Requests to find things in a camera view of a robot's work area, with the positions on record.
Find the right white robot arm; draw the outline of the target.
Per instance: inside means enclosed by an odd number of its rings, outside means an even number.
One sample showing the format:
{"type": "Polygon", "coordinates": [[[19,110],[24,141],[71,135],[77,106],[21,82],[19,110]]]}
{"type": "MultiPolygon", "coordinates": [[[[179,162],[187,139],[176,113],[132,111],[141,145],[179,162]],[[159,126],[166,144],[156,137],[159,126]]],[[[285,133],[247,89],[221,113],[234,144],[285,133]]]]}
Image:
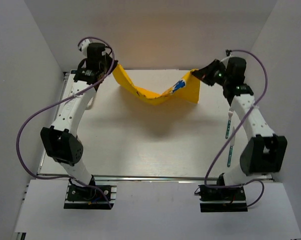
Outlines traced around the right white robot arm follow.
{"type": "Polygon", "coordinates": [[[214,60],[192,75],[208,86],[222,86],[223,96],[237,114],[247,137],[247,145],[239,158],[239,164],[222,173],[216,183],[216,193],[221,199],[229,199],[236,187],[262,175],[280,172],[287,149],[285,136],[277,135],[262,116],[254,92],[245,83],[247,62],[241,57],[231,57],[227,64],[214,60]]]}

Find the yellow printed cloth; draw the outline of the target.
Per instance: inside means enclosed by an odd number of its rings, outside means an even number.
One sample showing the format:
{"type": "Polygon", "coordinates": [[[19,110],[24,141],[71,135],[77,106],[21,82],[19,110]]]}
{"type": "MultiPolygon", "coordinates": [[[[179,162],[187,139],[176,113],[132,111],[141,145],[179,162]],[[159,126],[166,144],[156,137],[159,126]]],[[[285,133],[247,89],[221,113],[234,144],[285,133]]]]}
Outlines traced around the yellow printed cloth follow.
{"type": "Polygon", "coordinates": [[[127,70],[118,64],[112,75],[115,81],[140,101],[157,106],[168,100],[181,99],[197,104],[200,81],[192,70],[127,70]]]}

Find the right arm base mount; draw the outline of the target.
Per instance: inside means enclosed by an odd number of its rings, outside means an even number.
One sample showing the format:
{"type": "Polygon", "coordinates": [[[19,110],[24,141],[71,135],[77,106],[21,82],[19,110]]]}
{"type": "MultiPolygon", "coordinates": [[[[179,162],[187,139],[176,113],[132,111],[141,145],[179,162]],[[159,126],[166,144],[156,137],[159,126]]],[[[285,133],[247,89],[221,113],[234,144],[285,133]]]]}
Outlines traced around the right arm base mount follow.
{"type": "Polygon", "coordinates": [[[194,191],[199,196],[201,213],[247,212],[247,201],[243,187],[215,189],[204,184],[194,191]]]}

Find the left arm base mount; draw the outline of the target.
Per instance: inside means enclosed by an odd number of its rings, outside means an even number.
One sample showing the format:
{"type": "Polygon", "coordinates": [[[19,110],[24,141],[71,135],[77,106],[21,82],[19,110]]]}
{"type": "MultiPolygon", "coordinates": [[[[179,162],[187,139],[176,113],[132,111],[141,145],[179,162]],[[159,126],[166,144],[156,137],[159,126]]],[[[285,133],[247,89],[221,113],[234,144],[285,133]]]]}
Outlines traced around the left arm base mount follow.
{"type": "Polygon", "coordinates": [[[115,204],[117,186],[102,183],[97,189],[78,186],[69,180],[63,208],[66,210],[111,210],[115,204]]]}

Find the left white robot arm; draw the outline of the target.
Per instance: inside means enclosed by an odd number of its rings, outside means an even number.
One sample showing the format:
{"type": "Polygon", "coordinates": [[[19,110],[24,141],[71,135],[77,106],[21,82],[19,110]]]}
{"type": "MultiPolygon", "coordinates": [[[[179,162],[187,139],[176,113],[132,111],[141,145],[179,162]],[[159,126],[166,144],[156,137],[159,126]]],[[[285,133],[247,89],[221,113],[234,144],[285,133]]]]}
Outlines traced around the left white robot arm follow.
{"type": "Polygon", "coordinates": [[[43,127],[40,137],[46,154],[59,163],[78,185],[79,194],[86,200],[96,195],[93,176],[83,162],[84,147],[77,131],[90,100],[96,95],[99,81],[111,69],[113,59],[106,53],[108,46],[84,40],[79,50],[85,58],[78,64],[69,92],[70,99],[61,106],[61,112],[50,127],[43,127]]]}

